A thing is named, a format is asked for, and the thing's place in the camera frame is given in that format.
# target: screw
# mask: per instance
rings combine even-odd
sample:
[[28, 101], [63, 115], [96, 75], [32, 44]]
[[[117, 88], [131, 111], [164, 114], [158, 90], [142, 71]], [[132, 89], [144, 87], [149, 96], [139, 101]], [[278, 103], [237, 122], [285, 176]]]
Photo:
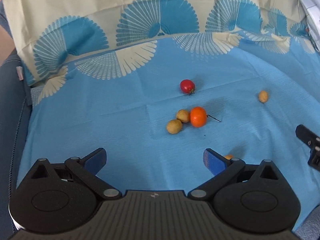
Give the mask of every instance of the screw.
[[103, 194], [106, 196], [106, 197], [116, 197], [119, 195], [119, 191], [115, 188], [109, 188], [109, 189], [106, 189]]
[[201, 198], [201, 197], [204, 197], [205, 195], [207, 195], [207, 193], [202, 189], [195, 189], [191, 191], [191, 196], [193, 197]]

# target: blue gripper pad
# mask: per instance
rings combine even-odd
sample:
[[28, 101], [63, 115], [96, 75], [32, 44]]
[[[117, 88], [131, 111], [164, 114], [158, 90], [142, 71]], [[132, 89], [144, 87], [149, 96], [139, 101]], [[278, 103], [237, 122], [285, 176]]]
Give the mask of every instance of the blue gripper pad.
[[103, 148], [98, 148], [80, 162], [87, 171], [96, 175], [107, 163], [107, 152]]
[[204, 166], [206, 166], [214, 176], [227, 168], [227, 164], [222, 159], [224, 159], [224, 157], [211, 149], [206, 149], [203, 153]]

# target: black plastic bracket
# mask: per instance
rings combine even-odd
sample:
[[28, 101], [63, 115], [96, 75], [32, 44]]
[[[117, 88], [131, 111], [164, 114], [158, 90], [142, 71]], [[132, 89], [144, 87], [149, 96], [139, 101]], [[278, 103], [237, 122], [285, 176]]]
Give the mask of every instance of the black plastic bracket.
[[106, 161], [103, 148], [82, 159], [71, 157], [65, 163], [38, 159], [11, 198], [11, 216], [23, 228], [43, 234], [82, 225], [102, 200], [121, 198], [120, 191], [95, 176]]
[[207, 201], [227, 224], [241, 231], [271, 234], [291, 230], [300, 214], [300, 202], [271, 160], [247, 165], [230, 161], [206, 149], [226, 169], [188, 193], [188, 198]]
[[308, 165], [320, 171], [320, 137], [302, 124], [297, 126], [296, 136], [310, 148]]

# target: black gripper base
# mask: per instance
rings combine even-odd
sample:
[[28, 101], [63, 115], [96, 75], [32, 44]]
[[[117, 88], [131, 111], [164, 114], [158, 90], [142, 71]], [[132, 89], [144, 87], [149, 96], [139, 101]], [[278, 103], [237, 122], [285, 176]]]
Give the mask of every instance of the black gripper base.
[[96, 215], [72, 231], [39, 235], [19, 230], [11, 240], [298, 240], [290, 231], [272, 235], [240, 232], [222, 223], [208, 203], [183, 191], [128, 191], [104, 201]]

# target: blue cloth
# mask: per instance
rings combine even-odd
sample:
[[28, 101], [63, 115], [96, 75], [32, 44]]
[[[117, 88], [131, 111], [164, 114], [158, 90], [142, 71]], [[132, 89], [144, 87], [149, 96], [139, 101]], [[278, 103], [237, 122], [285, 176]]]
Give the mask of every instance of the blue cloth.
[[[320, 57], [294, 38], [281, 54], [240, 35], [239, 47], [221, 55], [158, 40], [144, 66], [126, 76], [111, 69], [106, 76], [114, 78], [105, 80], [92, 77], [104, 77], [94, 70], [108, 65], [106, 58], [119, 60], [115, 52], [69, 63], [65, 83], [52, 96], [41, 97], [44, 86], [35, 89], [42, 100], [31, 115], [18, 183], [38, 158], [61, 163], [103, 147], [108, 162], [98, 176], [122, 192], [187, 193], [212, 177], [203, 163], [204, 150], [212, 148], [250, 164], [272, 159], [301, 202], [297, 227], [320, 202], [320, 173], [308, 166], [308, 147], [295, 136], [299, 124], [320, 134]], [[194, 81], [195, 94], [181, 93], [183, 79]], [[258, 100], [261, 90], [269, 93], [265, 104]], [[197, 129], [184, 124], [180, 133], [168, 134], [176, 112], [194, 106], [222, 122], [208, 119]]]

